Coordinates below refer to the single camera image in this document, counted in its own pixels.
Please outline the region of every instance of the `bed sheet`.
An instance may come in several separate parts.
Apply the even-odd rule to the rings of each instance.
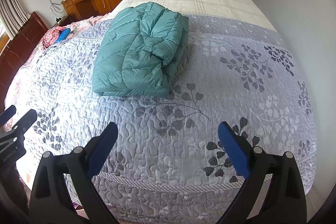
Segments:
[[[171,96],[99,98],[91,76],[104,33],[118,11],[148,1],[190,20]],[[120,130],[117,146],[93,182],[115,216],[138,223],[213,222],[243,182],[217,139],[225,119],[252,145],[274,154],[293,151],[309,191],[316,139],[304,79],[251,0],[123,0],[96,20],[35,52],[16,76],[19,95],[12,95],[12,86],[7,94],[6,106],[19,111],[8,126],[30,106],[39,114],[26,133],[27,154],[17,163],[29,187],[43,151],[68,153],[112,121]],[[67,184],[78,202],[69,177]]]

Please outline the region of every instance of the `green down jacket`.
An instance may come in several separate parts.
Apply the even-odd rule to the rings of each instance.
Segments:
[[[167,96],[188,31],[188,17],[157,3],[122,10],[100,45],[92,90],[100,96]]]

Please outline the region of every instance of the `screw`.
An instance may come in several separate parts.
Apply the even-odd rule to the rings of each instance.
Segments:
[[[75,154],[79,154],[80,152],[83,151],[83,147],[77,146],[77,147],[75,147],[75,149],[73,151],[75,152]]]
[[[291,159],[291,158],[293,157],[292,152],[289,152],[289,151],[287,151],[287,152],[285,153],[285,155],[286,155],[286,157],[289,158],[289,159]]]
[[[48,158],[50,156],[50,151],[46,151],[43,153],[44,158]]]
[[[257,153],[257,154],[261,154],[261,153],[263,152],[262,148],[259,147],[259,146],[255,146],[255,147],[253,148],[253,151],[254,151],[255,153]]]

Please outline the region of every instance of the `curtain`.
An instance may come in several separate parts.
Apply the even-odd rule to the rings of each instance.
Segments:
[[[20,28],[27,22],[28,15],[17,0],[0,0],[0,21],[9,39],[13,39]]]

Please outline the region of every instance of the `dark wooden bed frame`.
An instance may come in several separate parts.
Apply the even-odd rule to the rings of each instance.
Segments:
[[[0,55],[0,113],[5,110],[5,97],[19,68],[26,63],[32,51],[48,28],[33,12]]]

